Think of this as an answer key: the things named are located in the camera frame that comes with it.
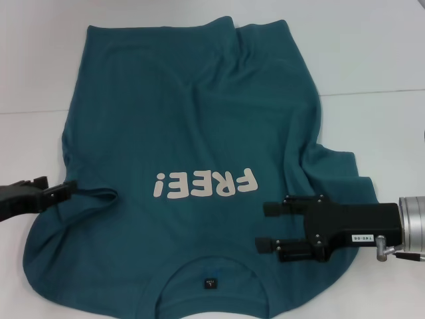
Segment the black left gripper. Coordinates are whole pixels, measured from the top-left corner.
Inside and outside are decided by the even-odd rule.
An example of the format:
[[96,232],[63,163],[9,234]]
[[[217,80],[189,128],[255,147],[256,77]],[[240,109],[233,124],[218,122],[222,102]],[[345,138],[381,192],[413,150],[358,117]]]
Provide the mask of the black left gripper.
[[1,221],[45,209],[69,200],[77,190],[76,181],[48,188],[47,176],[1,186]]

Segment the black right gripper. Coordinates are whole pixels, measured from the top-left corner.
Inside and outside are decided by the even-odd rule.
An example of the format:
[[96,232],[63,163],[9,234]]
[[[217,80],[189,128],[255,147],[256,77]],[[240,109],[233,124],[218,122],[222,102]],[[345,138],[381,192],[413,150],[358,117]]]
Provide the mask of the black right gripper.
[[327,262],[332,253],[347,247],[375,247],[381,261],[387,247],[402,244],[402,223],[395,203],[338,204],[324,195],[287,195],[281,202],[263,203],[266,217],[303,215],[305,240],[256,237],[259,254],[276,253],[281,263]]

